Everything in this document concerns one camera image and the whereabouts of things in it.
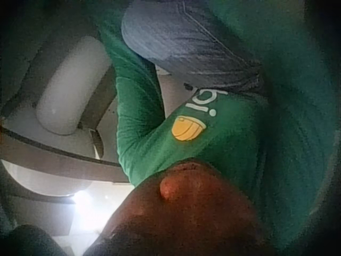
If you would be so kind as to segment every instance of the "light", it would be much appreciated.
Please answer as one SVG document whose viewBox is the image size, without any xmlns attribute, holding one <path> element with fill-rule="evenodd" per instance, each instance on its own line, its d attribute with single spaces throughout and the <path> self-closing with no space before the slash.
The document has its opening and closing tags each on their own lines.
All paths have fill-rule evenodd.
<svg viewBox="0 0 341 256">
<path fill-rule="evenodd" d="M 88 192 L 81 190 L 75 193 L 75 195 L 72 197 L 72 200 L 77 206 L 81 206 L 83 208 L 91 206 L 92 197 L 88 194 Z"/>
</svg>

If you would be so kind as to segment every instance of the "nose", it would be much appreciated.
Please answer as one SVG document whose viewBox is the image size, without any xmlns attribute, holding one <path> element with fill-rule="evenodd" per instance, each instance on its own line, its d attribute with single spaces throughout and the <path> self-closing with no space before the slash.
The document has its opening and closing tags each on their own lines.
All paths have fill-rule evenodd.
<svg viewBox="0 0 341 256">
<path fill-rule="evenodd" d="M 163 199 L 175 201 L 187 198 L 194 201 L 206 189 L 209 189 L 209 174 L 199 170 L 173 172 L 161 181 L 160 193 Z"/>
</svg>

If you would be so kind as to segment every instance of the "dark fabric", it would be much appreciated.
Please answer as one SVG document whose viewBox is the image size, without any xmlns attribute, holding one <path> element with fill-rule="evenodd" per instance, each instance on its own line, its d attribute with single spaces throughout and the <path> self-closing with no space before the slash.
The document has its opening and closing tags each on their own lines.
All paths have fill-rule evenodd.
<svg viewBox="0 0 341 256">
<path fill-rule="evenodd" d="M 1 255 L 67 256 L 46 232 L 30 225 L 16 228 L 0 244 Z"/>
</svg>

